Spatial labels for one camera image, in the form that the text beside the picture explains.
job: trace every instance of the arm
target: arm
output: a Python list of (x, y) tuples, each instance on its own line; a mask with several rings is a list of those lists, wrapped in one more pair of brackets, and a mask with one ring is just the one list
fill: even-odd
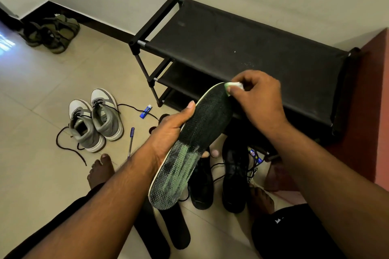
[(389, 254), (389, 193), (368, 181), (290, 125), (278, 80), (248, 70), (230, 93), (274, 145), (302, 195), (342, 251), (352, 258)]
[(168, 116), (95, 196), (34, 247), (25, 258), (117, 258), (147, 196), (150, 184), (195, 112), (191, 102)]

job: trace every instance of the fingernail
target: fingernail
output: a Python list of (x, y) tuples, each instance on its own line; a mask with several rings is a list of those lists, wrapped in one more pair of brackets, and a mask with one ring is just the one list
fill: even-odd
[(193, 100), (191, 100), (190, 103), (188, 103), (187, 108), (191, 109), (194, 105), (195, 105), (195, 102)]

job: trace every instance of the tile floor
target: tile floor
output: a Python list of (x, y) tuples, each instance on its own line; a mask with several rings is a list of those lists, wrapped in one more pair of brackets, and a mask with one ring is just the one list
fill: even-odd
[[(1, 25), (0, 32), (0, 257), (4, 257), (89, 190), (86, 176), (99, 153), (80, 152), (88, 164), (85, 167), (75, 153), (55, 145), (57, 133), (68, 124), (70, 101), (89, 101), (97, 87), (109, 90), (118, 103), (138, 109), (155, 105), (155, 100), (134, 56), (121, 41), (82, 26), (69, 49), (54, 55), (44, 46), (28, 47), (17, 34), (2, 30)], [(148, 53), (141, 56), (149, 72), (161, 61)], [(157, 86), (159, 94), (163, 90)], [(111, 155), (115, 168), (126, 159), (129, 129), (135, 127), (133, 148), (137, 148), (147, 139), (148, 129), (157, 124), (152, 117), (142, 120), (131, 108), (122, 106), (120, 110), (125, 134), (117, 142), (108, 142), (100, 152)], [(163, 106), (154, 107), (152, 113), (159, 117), (175, 111)], [(221, 135), (212, 147), (221, 150), (224, 138)], [(66, 133), (61, 134), (59, 142), (76, 147)], [(267, 169), (268, 164), (260, 166), (255, 176), (258, 183)], [(213, 174), (214, 178), (221, 176), (222, 166)], [(247, 210), (238, 215), (224, 210), (221, 185), (221, 180), (216, 182), (214, 204), (208, 210), (194, 208), (190, 199), (181, 203), (191, 243), (182, 251), (171, 245), (171, 258), (257, 258), (250, 244)], [(273, 198), (277, 209), (289, 205)], [(167, 236), (157, 211), (156, 216)], [(120, 258), (149, 258), (135, 229)]]

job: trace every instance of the sponge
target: sponge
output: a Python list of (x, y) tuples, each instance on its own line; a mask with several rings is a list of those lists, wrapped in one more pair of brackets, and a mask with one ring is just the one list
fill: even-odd
[(227, 92), (227, 88), (228, 88), (229, 86), (238, 86), (240, 89), (244, 90), (243, 84), (242, 84), (241, 82), (227, 82), (227, 83), (225, 83), (225, 84), (224, 84), (224, 88), (226, 89), (226, 92)]

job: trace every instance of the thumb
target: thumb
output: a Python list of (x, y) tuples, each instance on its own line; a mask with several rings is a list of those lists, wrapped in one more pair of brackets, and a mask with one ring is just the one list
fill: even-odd
[(174, 127), (180, 127), (193, 116), (193, 114), (195, 113), (195, 109), (196, 104), (192, 100), (185, 109), (171, 116), (172, 125)]
[(229, 86), (227, 92), (231, 94), (241, 104), (246, 96), (246, 91), (240, 89), (238, 86)]

